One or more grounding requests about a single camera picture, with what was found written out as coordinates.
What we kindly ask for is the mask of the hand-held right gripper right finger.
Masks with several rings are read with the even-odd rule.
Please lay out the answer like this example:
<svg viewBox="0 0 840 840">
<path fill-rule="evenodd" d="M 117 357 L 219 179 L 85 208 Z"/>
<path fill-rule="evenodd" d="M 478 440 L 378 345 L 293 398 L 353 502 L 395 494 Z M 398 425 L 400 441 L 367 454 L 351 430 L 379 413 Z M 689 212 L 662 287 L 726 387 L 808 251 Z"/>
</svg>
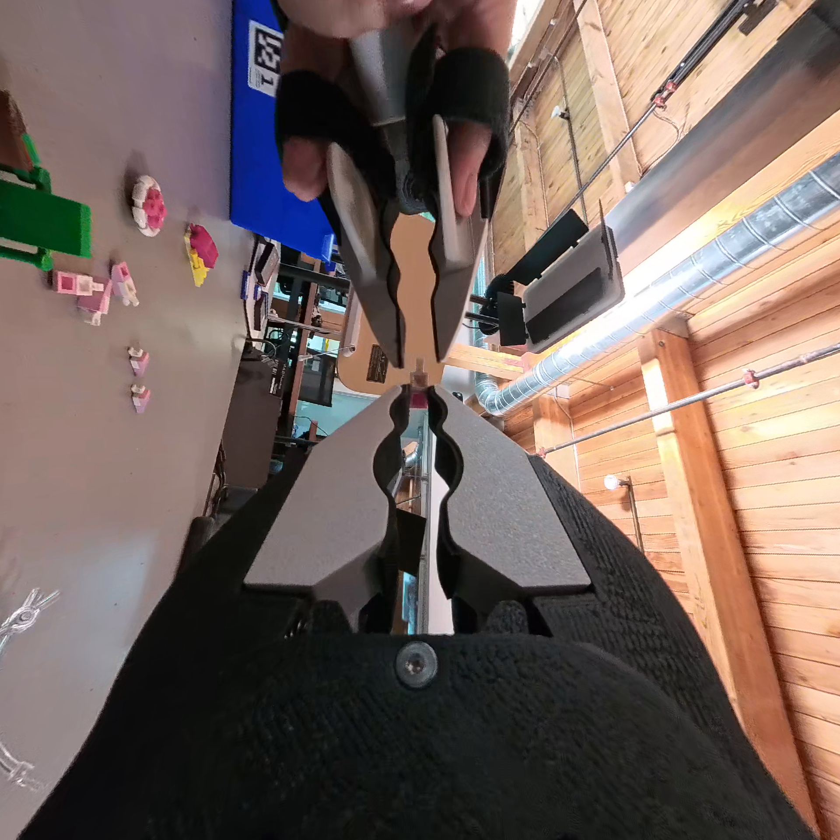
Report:
<svg viewBox="0 0 840 840">
<path fill-rule="evenodd" d="M 427 406 L 445 487 L 437 577 L 454 617 L 588 592 L 590 575 L 532 457 L 439 386 L 427 390 Z"/>
</svg>

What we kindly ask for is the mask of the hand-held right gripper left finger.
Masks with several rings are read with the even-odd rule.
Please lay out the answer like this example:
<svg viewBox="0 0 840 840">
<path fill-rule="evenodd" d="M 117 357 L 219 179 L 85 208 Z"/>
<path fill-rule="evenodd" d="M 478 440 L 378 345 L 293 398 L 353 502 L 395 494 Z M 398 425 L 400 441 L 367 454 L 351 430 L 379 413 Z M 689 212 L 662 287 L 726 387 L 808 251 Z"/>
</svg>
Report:
<svg viewBox="0 0 840 840">
<path fill-rule="evenodd" d="M 360 632 L 392 630 L 400 536 L 390 486 L 403 430 L 398 385 L 311 448 L 242 595 L 335 602 Z"/>
</svg>

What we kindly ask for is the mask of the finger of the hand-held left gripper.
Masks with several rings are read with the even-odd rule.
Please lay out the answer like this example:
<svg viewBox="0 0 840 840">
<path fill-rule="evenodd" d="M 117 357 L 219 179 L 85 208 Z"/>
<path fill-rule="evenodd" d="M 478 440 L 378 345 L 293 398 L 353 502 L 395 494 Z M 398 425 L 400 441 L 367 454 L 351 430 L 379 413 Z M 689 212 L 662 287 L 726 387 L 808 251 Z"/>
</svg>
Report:
<svg viewBox="0 0 840 840">
<path fill-rule="evenodd" d="M 457 214 L 446 123 L 435 115 L 432 128 L 437 182 L 432 192 L 436 224 L 429 256 L 436 282 L 430 305 L 437 361 L 442 363 L 456 341 L 469 304 L 486 245 L 488 219 L 482 206 L 481 185 L 476 189 L 473 213 L 469 217 Z"/>
<path fill-rule="evenodd" d="M 405 330 L 396 302 L 399 271 L 390 248 L 398 207 L 375 198 L 361 170 L 338 143 L 328 147 L 327 173 L 339 219 L 339 251 L 353 290 L 387 360 L 403 368 Z"/>
</svg>

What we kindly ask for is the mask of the magenta yellow lego assembly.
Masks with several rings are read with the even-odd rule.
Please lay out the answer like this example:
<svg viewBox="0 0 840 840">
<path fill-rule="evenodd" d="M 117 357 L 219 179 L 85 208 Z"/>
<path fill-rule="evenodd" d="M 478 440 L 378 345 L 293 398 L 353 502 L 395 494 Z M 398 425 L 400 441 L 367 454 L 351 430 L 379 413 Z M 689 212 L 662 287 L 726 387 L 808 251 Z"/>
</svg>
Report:
<svg viewBox="0 0 840 840">
<path fill-rule="evenodd" d="M 204 226 L 189 223 L 185 228 L 184 244 L 193 284 L 200 288 L 217 263 L 218 250 L 215 240 Z"/>
</svg>

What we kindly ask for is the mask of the round white magenta lego flower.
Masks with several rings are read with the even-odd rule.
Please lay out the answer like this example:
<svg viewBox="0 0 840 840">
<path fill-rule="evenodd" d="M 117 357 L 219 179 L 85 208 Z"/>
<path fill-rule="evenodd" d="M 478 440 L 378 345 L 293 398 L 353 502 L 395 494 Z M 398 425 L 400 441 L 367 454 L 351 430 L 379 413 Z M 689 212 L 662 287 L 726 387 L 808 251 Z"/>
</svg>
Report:
<svg viewBox="0 0 840 840">
<path fill-rule="evenodd" d="M 142 235 L 153 238 L 165 224 L 167 208 L 159 183 L 149 175 L 140 175 L 131 193 L 133 221 Z"/>
</svg>

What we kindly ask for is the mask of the pink lego brick with clip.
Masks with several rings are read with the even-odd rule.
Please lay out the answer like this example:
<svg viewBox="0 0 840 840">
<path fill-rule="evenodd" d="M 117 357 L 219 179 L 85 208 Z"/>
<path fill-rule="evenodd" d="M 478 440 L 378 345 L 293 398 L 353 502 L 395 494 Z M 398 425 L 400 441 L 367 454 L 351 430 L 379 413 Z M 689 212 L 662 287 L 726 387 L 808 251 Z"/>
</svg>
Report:
<svg viewBox="0 0 840 840">
<path fill-rule="evenodd" d="M 61 295 L 90 298 L 104 292 L 106 286 L 105 283 L 97 281 L 93 276 L 72 271 L 53 269 L 50 275 L 54 291 Z"/>
</svg>

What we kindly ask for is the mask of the green lego stem assembly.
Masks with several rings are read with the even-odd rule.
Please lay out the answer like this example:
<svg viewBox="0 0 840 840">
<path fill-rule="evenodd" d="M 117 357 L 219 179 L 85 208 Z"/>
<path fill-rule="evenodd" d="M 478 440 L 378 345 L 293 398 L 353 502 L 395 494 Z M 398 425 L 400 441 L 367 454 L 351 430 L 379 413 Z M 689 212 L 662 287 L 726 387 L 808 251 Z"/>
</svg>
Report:
<svg viewBox="0 0 840 840">
<path fill-rule="evenodd" d="M 54 194 L 23 114 L 1 90 L 1 257 L 51 270 L 55 253 L 91 257 L 91 209 Z"/>
</svg>

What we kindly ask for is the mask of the person's left hand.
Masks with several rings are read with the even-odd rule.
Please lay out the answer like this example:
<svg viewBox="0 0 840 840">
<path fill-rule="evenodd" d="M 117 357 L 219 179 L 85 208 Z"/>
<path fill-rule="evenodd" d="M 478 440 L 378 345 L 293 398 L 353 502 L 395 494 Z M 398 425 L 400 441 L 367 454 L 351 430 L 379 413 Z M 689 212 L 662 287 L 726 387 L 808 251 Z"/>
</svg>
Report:
<svg viewBox="0 0 840 840">
<path fill-rule="evenodd" d="M 416 43 L 434 27 L 444 51 L 477 48 L 506 58 L 516 25 L 516 1 L 302 1 L 280 2 L 288 17 L 281 70 L 313 72 L 337 82 L 350 61 L 350 41 L 408 23 Z M 491 131 L 472 121 L 448 127 L 448 154 L 457 215 L 474 211 L 480 167 Z"/>
</svg>

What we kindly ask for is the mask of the black light panel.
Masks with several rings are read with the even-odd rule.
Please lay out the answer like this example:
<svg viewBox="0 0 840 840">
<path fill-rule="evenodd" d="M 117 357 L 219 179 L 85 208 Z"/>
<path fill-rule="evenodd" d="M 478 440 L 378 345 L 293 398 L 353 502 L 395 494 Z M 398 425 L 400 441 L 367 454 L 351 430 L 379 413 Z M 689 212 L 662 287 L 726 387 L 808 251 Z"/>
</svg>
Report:
<svg viewBox="0 0 840 840">
<path fill-rule="evenodd" d="M 625 296 L 613 230 L 588 227 L 575 210 L 558 218 L 507 272 L 494 277 L 469 319 L 508 347 L 541 353 Z"/>
</svg>

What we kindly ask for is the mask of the blue mat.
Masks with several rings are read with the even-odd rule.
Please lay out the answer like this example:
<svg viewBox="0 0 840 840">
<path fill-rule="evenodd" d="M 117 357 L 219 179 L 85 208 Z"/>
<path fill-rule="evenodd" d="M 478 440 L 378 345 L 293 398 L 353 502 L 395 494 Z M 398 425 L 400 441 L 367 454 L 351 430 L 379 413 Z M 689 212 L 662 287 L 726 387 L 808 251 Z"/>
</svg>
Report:
<svg viewBox="0 0 840 840">
<path fill-rule="evenodd" d="M 275 133 L 283 34 L 269 1 L 234 1 L 230 209 L 233 224 L 329 260 L 335 236 L 318 202 L 286 189 Z"/>
</svg>

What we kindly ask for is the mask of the metal rod with red clamp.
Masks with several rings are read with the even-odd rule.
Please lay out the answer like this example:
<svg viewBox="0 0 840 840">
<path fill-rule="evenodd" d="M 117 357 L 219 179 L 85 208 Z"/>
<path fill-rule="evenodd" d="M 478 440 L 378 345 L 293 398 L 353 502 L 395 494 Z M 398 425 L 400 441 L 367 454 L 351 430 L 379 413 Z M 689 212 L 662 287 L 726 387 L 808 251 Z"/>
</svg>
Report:
<svg viewBox="0 0 840 840">
<path fill-rule="evenodd" d="M 537 449 L 535 455 L 540 457 L 541 459 L 546 459 L 549 455 L 560 452 L 567 448 L 571 448 L 573 446 L 589 442 L 593 439 L 606 436 L 613 432 L 623 430 L 627 427 L 632 427 L 637 424 L 641 424 L 648 420 L 653 420 L 657 417 L 661 417 L 667 413 L 672 413 L 674 411 L 680 410 L 688 406 L 693 406 L 699 403 L 707 402 L 712 398 L 723 396 L 730 392 L 734 392 L 743 388 L 749 388 L 755 391 L 758 390 L 760 388 L 760 385 L 766 380 L 774 378 L 778 375 L 782 375 L 783 373 L 787 373 L 789 371 L 794 371 L 803 366 L 807 366 L 818 361 L 823 361 L 832 358 L 838 354 L 839 343 L 833 343 L 824 346 L 820 349 L 814 350 L 812 352 L 800 354 L 792 359 L 786 360 L 761 371 L 746 369 L 742 373 L 742 376 L 735 381 L 730 381 L 729 383 L 719 385 L 717 387 L 710 388 L 702 392 L 697 392 L 695 394 L 683 397 L 673 402 L 669 402 L 664 406 L 654 409 L 653 411 L 633 416 L 620 423 L 615 423 L 613 425 L 606 426 L 594 432 L 579 437 L 573 437 L 565 443 L 554 444 L 547 448 L 541 447 Z"/>
</svg>

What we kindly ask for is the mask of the wall light bulb fixture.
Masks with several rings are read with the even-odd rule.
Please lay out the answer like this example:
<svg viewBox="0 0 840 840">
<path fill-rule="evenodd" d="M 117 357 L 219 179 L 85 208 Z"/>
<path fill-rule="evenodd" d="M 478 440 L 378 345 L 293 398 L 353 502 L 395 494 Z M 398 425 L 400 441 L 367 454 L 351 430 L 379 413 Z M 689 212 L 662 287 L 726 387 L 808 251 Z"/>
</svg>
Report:
<svg viewBox="0 0 840 840">
<path fill-rule="evenodd" d="M 638 513 L 636 493 L 632 478 L 630 476 L 622 477 L 613 474 L 607 475 L 604 477 L 604 487 L 609 491 L 618 491 L 620 489 L 625 489 L 633 520 L 633 530 L 636 545 L 642 554 L 646 554 L 644 546 L 644 535 Z"/>
</svg>

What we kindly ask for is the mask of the wooden post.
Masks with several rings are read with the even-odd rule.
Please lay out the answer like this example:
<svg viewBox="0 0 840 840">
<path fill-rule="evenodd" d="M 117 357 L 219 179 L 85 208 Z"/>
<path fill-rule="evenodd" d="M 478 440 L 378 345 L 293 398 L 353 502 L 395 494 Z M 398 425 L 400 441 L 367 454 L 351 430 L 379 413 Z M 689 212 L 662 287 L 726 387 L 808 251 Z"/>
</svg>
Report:
<svg viewBox="0 0 840 840">
<path fill-rule="evenodd" d="M 821 836 L 704 401 L 654 416 L 693 614 L 767 770 Z"/>
</svg>

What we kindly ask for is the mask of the silver metal duct pipe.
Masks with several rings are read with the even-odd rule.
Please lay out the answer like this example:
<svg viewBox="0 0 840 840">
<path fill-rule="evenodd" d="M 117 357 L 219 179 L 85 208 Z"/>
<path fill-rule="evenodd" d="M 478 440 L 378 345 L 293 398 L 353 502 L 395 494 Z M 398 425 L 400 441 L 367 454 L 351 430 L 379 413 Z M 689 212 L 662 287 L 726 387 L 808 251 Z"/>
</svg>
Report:
<svg viewBox="0 0 840 840">
<path fill-rule="evenodd" d="M 656 323 L 726 287 L 741 270 L 784 252 L 795 237 L 809 237 L 839 206 L 839 154 L 805 173 L 748 216 L 664 275 L 585 326 L 529 372 L 499 386 L 476 374 L 480 410 L 500 417 L 553 389 L 560 381 L 619 345 L 643 337 Z"/>
</svg>

